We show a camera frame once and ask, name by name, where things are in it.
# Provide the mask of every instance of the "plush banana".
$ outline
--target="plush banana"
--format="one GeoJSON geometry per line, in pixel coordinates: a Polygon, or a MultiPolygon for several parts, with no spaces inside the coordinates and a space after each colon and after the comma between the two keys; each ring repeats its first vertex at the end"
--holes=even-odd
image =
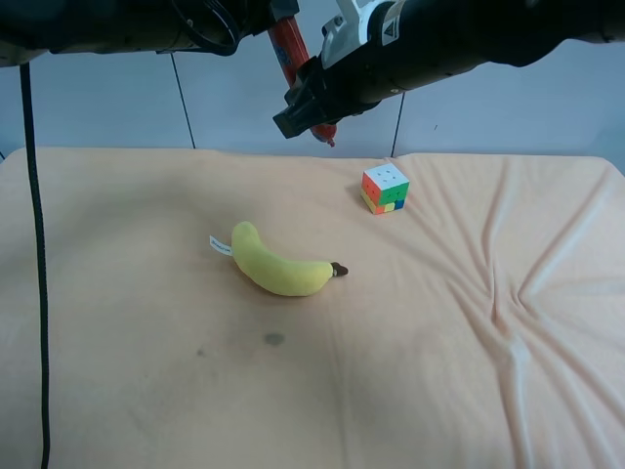
{"type": "Polygon", "coordinates": [[[254,282],[282,296],[312,295],[331,278],[348,273],[336,262],[289,261],[270,252],[249,222],[241,222],[232,230],[232,257],[254,282]]]}

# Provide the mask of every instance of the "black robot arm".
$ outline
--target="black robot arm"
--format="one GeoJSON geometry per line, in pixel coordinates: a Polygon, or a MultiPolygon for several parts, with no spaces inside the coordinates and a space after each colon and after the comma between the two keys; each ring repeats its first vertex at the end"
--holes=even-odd
{"type": "Polygon", "coordinates": [[[0,66],[46,51],[228,56],[298,12],[297,0],[0,0],[0,66]]]}
{"type": "Polygon", "coordinates": [[[301,68],[289,107],[274,118],[285,137],[480,64],[532,64],[565,39],[624,40],[625,0],[381,2],[367,33],[368,42],[339,61],[322,55],[301,68]]]}

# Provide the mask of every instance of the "white label tag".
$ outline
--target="white label tag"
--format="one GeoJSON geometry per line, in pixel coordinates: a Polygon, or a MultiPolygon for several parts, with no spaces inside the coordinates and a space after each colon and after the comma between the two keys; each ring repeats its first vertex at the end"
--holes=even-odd
{"type": "Polygon", "coordinates": [[[232,248],[230,246],[228,246],[227,244],[223,244],[222,242],[218,242],[212,236],[211,236],[211,246],[213,246],[213,249],[215,249],[218,252],[221,252],[222,254],[225,254],[227,256],[232,255],[232,248]]]}

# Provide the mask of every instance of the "red pen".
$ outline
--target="red pen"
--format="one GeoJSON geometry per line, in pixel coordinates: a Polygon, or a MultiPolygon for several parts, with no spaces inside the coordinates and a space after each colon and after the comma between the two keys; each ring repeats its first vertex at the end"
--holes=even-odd
{"type": "MultiPolygon", "coordinates": [[[[294,17],[284,18],[269,30],[273,49],[289,86],[295,83],[297,70],[309,60],[309,52],[294,17]]],[[[336,125],[319,124],[311,128],[320,142],[334,147],[336,125]]]]}

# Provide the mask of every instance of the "black cord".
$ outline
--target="black cord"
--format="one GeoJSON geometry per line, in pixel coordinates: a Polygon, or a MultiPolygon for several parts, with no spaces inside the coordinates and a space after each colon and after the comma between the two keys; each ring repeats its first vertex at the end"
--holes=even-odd
{"type": "Polygon", "coordinates": [[[217,43],[206,37],[195,24],[198,18],[190,18],[178,4],[179,0],[170,0],[171,6],[178,15],[183,30],[191,41],[197,45],[200,50],[189,50],[189,52],[210,52],[218,56],[231,56],[236,52],[238,43],[241,41],[241,31],[236,21],[219,0],[204,0],[204,6],[207,11],[218,20],[224,27],[229,36],[229,44],[217,43]]]}
{"type": "Polygon", "coordinates": [[[35,154],[35,126],[32,116],[32,95],[30,92],[30,64],[20,65],[21,104],[23,127],[26,138],[26,161],[32,211],[35,218],[35,243],[37,247],[37,276],[39,280],[39,321],[41,351],[41,432],[43,454],[41,469],[48,468],[50,460],[50,355],[48,350],[48,285],[46,280],[46,240],[43,226],[43,208],[37,177],[35,154]]]}

